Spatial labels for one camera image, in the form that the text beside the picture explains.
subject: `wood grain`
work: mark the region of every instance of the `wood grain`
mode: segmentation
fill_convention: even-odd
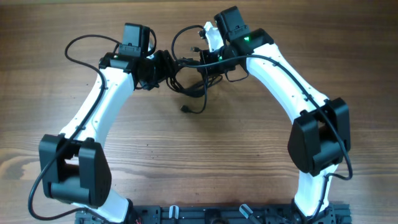
[[[95,80],[63,56],[70,40],[120,39],[124,23],[133,22],[154,29],[158,48],[170,49],[180,29],[233,5],[252,29],[270,33],[316,89],[349,105],[354,179],[334,180],[330,200],[349,203],[354,223],[398,223],[398,4],[316,0],[1,6],[0,222],[39,223],[26,206],[40,169],[38,143],[69,122]],[[205,48],[195,31],[179,38],[177,54],[197,57],[191,46]],[[82,40],[71,55],[96,64],[112,48]],[[198,76],[185,69],[178,78],[188,85]],[[165,83],[135,92],[105,146],[113,188],[136,205],[289,203],[298,179],[286,150],[291,125],[268,90],[253,77],[221,82],[209,90],[203,114],[179,111],[202,103]],[[339,170],[347,173],[345,164]],[[35,207],[43,215],[70,208],[46,199],[41,188]]]

